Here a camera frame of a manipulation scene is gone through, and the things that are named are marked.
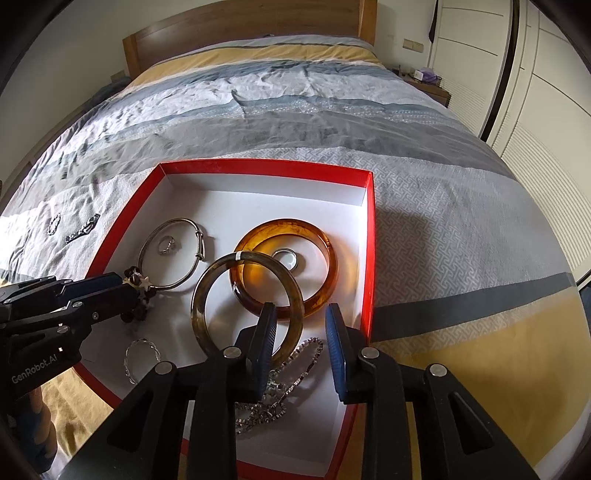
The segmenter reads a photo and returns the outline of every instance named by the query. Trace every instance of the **ring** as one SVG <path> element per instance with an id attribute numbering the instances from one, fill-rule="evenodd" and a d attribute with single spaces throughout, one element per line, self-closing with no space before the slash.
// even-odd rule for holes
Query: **ring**
<path id="1" fill-rule="evenodd" d="M 279 260 L 290 272 L 294 271 L 297 267 L 297 254 L 291 248 L 280 248 L 279 250 L 275 250 L 271 256 L 273 258 L 281 257 L 281 254 L 287 254 L 285 261 L 282 262 L 279 258 L 276 258 L 276 260 Z"/>
<path id="2" fill-rule="evenodd" d="M 174 241 L 174 238 L 171 235 L 165 235 L 160 239 L 160 242 L 158 242 L 158 253 L 160 255 L 168 255 L 172 253 L 175 249 L 176 241 Z"/>

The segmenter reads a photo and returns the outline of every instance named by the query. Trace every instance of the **electrical outlet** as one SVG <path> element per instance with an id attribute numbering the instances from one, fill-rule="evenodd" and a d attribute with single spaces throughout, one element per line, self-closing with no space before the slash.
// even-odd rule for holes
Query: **electrical outlet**
<path id="1" fill-rule="evenodd" d="M 405 38 L 402 42 L 402 47 L 406 48 L 407 50 L 417 51 L 419 53 L 423 53 L 425 51 L 425 45 L 418 41 L 409 40 L 407 38 Z"/>

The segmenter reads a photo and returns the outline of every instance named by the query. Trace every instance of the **chain necklace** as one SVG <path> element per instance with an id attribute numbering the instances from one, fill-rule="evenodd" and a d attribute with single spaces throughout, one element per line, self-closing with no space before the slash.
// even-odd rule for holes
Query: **chain necklace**
<path id="1" fill-rule="evenodd" d="M 277 378 L 279 373 L 293 360 L 295 360 L 307 347 L 311 344 L 316 344 L 316 351 L 314 352 L 314 356 L 312 357 L 312 361 L 309 363 L 306 370 L 304 370 L 300 376 L 289 386 L 285 387 L 284 384 L 278 383 Z M 297 387 L 305 377 L 308 376 L 312 367 L 318 362 L 320 358 L 320 354 L 324 348 L 324 343 L 318 337 L 312 337 L 307 339 L 305 342 L 301 343 L 293 353 L 288 357 L 288 359 L 283 362 L 277 369 L 271 370 L 269 374 L 269 380 L 267 382 L 267 387 L 265 392 L 263 393 L 262 401 L 256 404 L 249 404 L 249 403 L 237 403 L 236 404 L 236 434 L 240 435 L 242 433 L 248 432 L 251 428 L 255 427 L 256 425 L 260 425 L 263 423 L 270 423 L 281 418 L 287 412 L 285 406 L 285 399 L 288 397 L 293 389 Z M 238 415 L 241 413 L 246 413 L 245 418 L 238 418 Z"/>

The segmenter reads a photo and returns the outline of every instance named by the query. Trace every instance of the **wooden bed frame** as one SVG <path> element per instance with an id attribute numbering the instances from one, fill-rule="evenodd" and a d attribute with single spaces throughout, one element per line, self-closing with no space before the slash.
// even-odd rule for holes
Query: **wooden bed frame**
<path id="1" fill-rule="evenodd" d="M 378 0 L 223 0 L 165 18 L 124 38 L 134 79 L 161 60 L 265 35 L 321 34 L 375 41 Z"/>

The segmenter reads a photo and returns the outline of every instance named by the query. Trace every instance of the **amber bangle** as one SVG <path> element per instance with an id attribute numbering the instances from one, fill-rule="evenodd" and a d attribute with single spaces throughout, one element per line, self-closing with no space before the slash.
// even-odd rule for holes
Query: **amber bangle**
<path id="1" fill-rule="evenodd" d="M 304 302 L 304 316 L 312 315 L 317 312 L 335 291 L 336 280 L 339 273 L 339 264 L 337 262 L 335 249 L 330 243 L 326 234 L 318 227 L 303 220 L 292 218 L 283 218 L 271 220 L 253 228 L 248 232 L 235 251 L 254 250 L 264 241 L 280 235 L 295 235 L 309 240 L 323 253 L 328 273 L 326 279 L 319 290 Z M 262 303 L 254 299 L 247 291 L 244 285 L 244 265 L 236 265 L 230 269 L 230 284 L 234 294 L 242 303 L 243 307 L 255 315 L 260 315 Z M 289 307 L 277 307 L 277 318 L 287 320 L 290 318 Z"/>
<path id="2" fill-rule="evenodd" d="M 220 351 L 217 345 L 213 343 L 207 329 L 205 300 L 213 283 L 222 273 L 230 267 L 243 265 L 244 263 L 255 263 L 268 268 L 279 279 L 290 301 L 290 306 L 288 307 L 288 312 L 291 311 L 290 324 L 283 343 L 273 353 L 271 358 L 271 366 L 276 368 L 289 358 L 300 341 L 300 336 L 304 329 L 304 299 L 301 296 L 301 290 L 297 282 L 289 270 L 279 260 L 275 260 L 269 255 L 260 252 L 235 252 L 225 255 L 209 265 L 197 282 L 195 290 L 193 290 L 193 298 L 191 299 L 191 324 L 193 325 L 193 332 L 195 333 L 195 338 L 199 346 L 207 356 L 213 356 Z"/>

